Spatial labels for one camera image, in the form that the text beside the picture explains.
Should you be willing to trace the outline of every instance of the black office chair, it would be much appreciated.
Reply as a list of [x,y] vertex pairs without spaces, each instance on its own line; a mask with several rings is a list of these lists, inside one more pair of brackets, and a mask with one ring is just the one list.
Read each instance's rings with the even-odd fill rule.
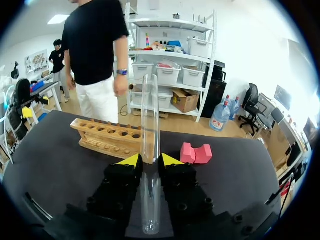
[[254,136],[255,139],[258,138],[259,134],[263,129],[271,131],[276,122],[279,124],[284,119],[284,115],[277,107],[271,112],[271,116],[274,120],[270,119],[269,117],[266,117],[261,113],[258,113],[256,115],[255,118],[256,118],[256,121],[260,124],[260,129]]
[[[259,105],[264,106],[263,111],[260,111],[260,107],[257,105],[258,103],[259,103]],[[240,125],[240,128],[242,129],[244,125],[250,125],[251,129],[252,129],[251,135],[254,136],[256,133],[255,128],[257,130],[260,129],[259,126],[257,126],[255,124],[255,122],[257,120],[256,116],[257,116],[257,114],[263,114],[263,112],[267,109],[267,106],[265,106],[264,104],[259,102],[258,87],[256,85],[254,85],[253,83],[250,83],[250,88],[245,94],[242,108],[246,112],[248,112],[250,114],[250,116],[249,117],[239,116],[239,120],[243,119],[245,121],[245,123],[242,123]]]

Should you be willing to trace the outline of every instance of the yellow triangle marker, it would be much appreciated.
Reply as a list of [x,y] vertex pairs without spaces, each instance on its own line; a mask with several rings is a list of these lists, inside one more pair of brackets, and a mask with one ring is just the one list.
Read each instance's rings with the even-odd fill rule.
[[174,159],[173,157],[170,157],[164,153],[162,153],[162,158],[163,158],[164,167],[169,166],[171,164],[175,164],[175,165],[184,164],[183,162],[178,161],[178,160]]
[[43,99],[48,101],[48,106],[49,106],[49,105],[50,105],[50,100],[49,100],[49,98],[48,98],[47,96],[43,96]]
[[31,109],[30,108],[28,108],[28,107],[24,107],[24,108],[22,108],[22,116],[23,116],[23,118],[24,119],[26,119],[26,118],[32,118],[32,111],[31,111]]
[[126,165],[129,164],[131,166],[134,166],[134,168],[136,168],[137,163],[138,163],[138,159],[139,159],[139,154],[137,153],[136,155],[133,155],[129,158],[127,158],[126,160],[123,160],[121,162],[118,162],[117,165]]

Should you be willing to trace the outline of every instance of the ceiling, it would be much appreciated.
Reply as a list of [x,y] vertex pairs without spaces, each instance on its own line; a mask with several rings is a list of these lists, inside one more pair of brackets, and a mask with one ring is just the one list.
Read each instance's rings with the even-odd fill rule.
[[[120,0],[125,8],[130,2],[137,9],[138,0]],[[78,7],[68,0],[33,0],[29,6],[21,11],[4,35],[1,42],[2,50],[6,50],[18,43],[50,34],[61,34],[64,24],[47,25],[57,14],[69,15]]]

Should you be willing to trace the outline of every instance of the pink foam block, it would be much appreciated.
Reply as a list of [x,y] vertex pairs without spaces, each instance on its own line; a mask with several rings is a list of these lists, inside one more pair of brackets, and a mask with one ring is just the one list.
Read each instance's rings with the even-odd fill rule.
[[204,144],[202,147],[194,149],[195,164],[207,164],[212,158],[212,151],[209,144]]
[[190,143],[184,142],[180,152],[180,162],[194,164],[196,161],[196,153]]

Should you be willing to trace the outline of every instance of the man's arm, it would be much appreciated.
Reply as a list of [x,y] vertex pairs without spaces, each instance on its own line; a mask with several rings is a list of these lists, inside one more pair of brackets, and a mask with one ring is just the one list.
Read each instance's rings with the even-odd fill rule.
[[71,61],[69,50],[64,51],[65,74],[71,76]]
[[[112,40],[115,41],[115,55],[117,57],[117,70],[128,69],[128,39],[129,32],[124,19],[119,0],[111,0],[108,17],[111,18],[106,23],[112,23],[110,33]],[[124,95],[128,90],[127,76],[118,74],[114,80],[114,93],[117,96]]]
[[52,60],[52,53],[51,53],[51,55],[49,57],[49,61],[50,61],[50,63],[54,64],[54,61]]
[[115,55],[117,59],[117,69],[128,69],[128,38],[122,36],[115,41]]
[[69,52],[67,21],[64,24],[64,30],[62,34],[62,48],[64,49],[64,68],[65,68],[66,84],[68,85],[70,90],[73,90],[75,89],[75,85],[74,85],[74,79],[71,76],[71,59],[70,59],[70,52]]

